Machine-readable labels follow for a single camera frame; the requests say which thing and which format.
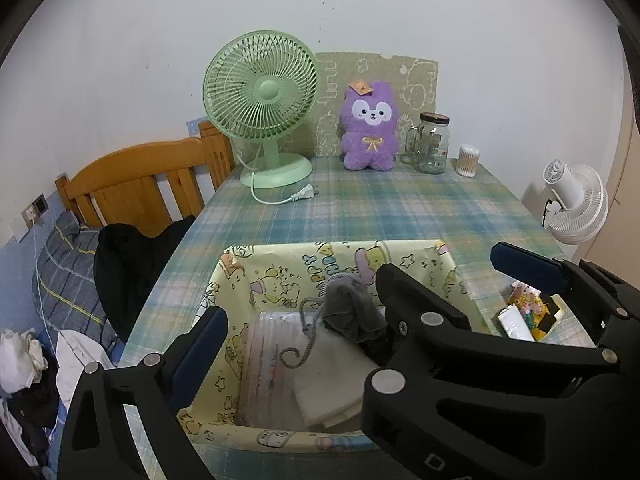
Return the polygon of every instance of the jar lid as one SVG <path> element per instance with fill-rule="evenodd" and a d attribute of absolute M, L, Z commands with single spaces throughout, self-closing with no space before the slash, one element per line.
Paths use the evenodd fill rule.
<path fill-rule="evenodd" d="M 446 115 L 434 114 L 432 112 L 420 112 L 420 120 L 433 124 L 449 124 L 449 118 Z"/>

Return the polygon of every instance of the yellow bow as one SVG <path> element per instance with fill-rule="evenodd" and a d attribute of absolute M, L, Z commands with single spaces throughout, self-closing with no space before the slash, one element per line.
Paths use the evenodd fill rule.
<path fill-rule="evenodd" d="M 369 143 L 369 147 L 367 148 L 367 151 L 370 152 L 371 150 L 373 150 L 374 152 L 376 152 L 378 150 L 378 145 L 382 144 L 384 142 L 382 137 L 362 137 L 362 142 L 368 142 Z"/>

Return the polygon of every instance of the wooden headboard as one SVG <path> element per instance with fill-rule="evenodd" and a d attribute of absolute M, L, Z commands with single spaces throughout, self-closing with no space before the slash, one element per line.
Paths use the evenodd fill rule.
<path fill-rule="evenodd" d="M 99 228 L 103 224 L 93 198 L 107 224 L 132 224 L 154 237 L 172 222 L 154 178 L 164 173 L 182 217 L 197 216 L 204 202 L 194 166 L 209 168 L 214 189 L 235 166 L 229 139 L 209 121 L 198 128 L 200 138 L 131 146 L 93 161 L 71 180 L 59 177 L 56 187 L 63 205 L 87 225 Z"/>

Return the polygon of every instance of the pillow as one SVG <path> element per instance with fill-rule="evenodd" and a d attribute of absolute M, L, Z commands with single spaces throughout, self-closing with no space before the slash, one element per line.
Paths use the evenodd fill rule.
<path fill-rule="evenodd" d="M 81 226 L 71 211 L 56 220 L 33 273 L 36 310 L 42 312 L 55 348 L 58 330 L 76 330 L 100 343 L 107 353 L 118 342 L 98 299 L 94 282 L 94 254 L 99 230 Z"/>

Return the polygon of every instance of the gray cloth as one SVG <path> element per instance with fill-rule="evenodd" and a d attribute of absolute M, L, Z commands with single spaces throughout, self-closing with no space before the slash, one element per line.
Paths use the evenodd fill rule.
<path fill-rule="evenodd" d="M 300 357 L 300 351 L 294 347 L 285 348 L 280 352 L 280 361 L 287 368 L 299 368 L 308 359 L 316 342 L 316 329 L 321 315 L 329 328 L 341 333 L 354 343 L 372 341 L 386 335 L 386 321 L 356 274 L 339 272 L 325 283 L 326 286 L 320 289 L 319 298 L 305 298 L 300 302 L 302 332 L 309 341 L 302 357 Z M 311 323 L 305 321 L 304 307 L 307 303 L 318 306 Z M 293 352 L 300 361 L 296 364 L 287 363 L 284 354 L 288 352 Z"/>
<path fill-rule="evenodd" d="M 386 321 L 373 304 L 369 291 L 351 276 L 329 280 L 322 318 L 354 343 L 377 339 L 386 332 Z"/>

